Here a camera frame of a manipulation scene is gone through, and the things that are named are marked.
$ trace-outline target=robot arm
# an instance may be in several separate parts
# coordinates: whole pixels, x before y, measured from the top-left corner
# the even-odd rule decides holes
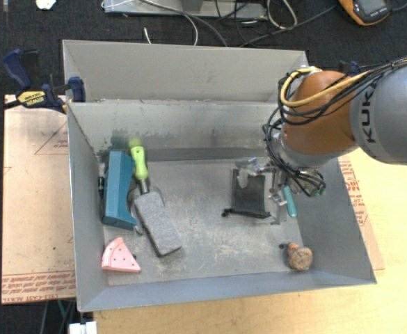
[[[275,191],[321,193],[319,167],[356,148],[407,165],[407,57],[356,75],[313,67],[288,74],[264,132]]]

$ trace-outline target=bin floor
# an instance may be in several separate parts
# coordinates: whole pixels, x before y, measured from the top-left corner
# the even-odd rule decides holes
[[[296,218],[276,223],[285,207],[277,209],[265,194],[272,217],[221,216],[231,207],[233,160],[152,162],[148,167],[151,187],[160,190],[183,247],[157,257],[146,233],[103,225],[106,244],[122,237],[141,266],[140,273],[109,271],[109,285],[290,271],[279,245],[302,241]],[[270,186],[267,175],[265,190]]]

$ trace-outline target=pink triangle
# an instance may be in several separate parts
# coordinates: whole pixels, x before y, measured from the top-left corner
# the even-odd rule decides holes
[[[141,270],[121,237],[113,240],[104,250],[101,268],[124,272],[140,272]]]

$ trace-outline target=yellow cable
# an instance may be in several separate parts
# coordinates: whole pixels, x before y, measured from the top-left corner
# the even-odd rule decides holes
[[[320,97],[323,97],[324,95],[327,95],[329,93],[331,93],[332,90],[337,90],[339,88],[344,88],[347,87],[348,85],[354,83],[357,79],[362,78],[363,76],[365,76],[367,72],[363,72],[361,74],[358,74],[354,77],[351,77],[350,79],[346,79],[344,81],[341,81],[340,83],[331,86],[330,88],[327,88],[317,94],[312,95],[311,97],[308,97],[306,99],[303,100],[298,100],[297,102],[290,102],[287,99],[285,99],[285,93],[287,92],[287,87],[289,85],[290,82],[290,77],[284,82],[283,86],[282,86],[282,90],[280,91],[280,101],[282,102],[282,104],[289,106],[289,107],[295,107],[295,106],[302,106],[302,105],[306,105],[314,100],[319,99]]]
[[[331,93],[333,90],[337,90],[339,88],[346,88],[347,86],[353,84],[356,80],[364,77],[366,74],[368,74],[369,72],[371,72],[371,70],[368,70],[366,72],[360,73],[354,77],[351,77],[349,79],[346,79],[344,81],[341,81],[340,83],[331,86],[330,88],[327,88],[317,94],[312,95],[311,97],[308,97],[306,99],[303,100],[299,100],[297,102],[290,102],[289,100],[287,100],[285,98],[285,94],[287,93],[287,88],[290,85],[290,83],[293,81],[294,78],[296,78],[299,74],[307,74],[310,72],[314,72],[314,71],[320,71],[319,68],[316,67],[307,67],[307,68],[301,68],[298,70],[295,70],[294,72],[292,72],[287,79],[285,79],[284,84],[282,85],[282,89],[280,90],[280,101],[282,102],[282,104],[284,104],[285,106],[289,106],[289,107],[295,107],[295,106],[302,106],[302,105],[306,105],[314,100],[319,99],[320,97],[323,97],[324,95],[327,95],[329,93]]]

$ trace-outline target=gray sponge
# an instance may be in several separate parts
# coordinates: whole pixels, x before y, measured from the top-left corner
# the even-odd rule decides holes
[[[134,204],[158,256],[173,253],[182,247],[180,235],[167,214],[159,193],[151,191],[138,196]]]

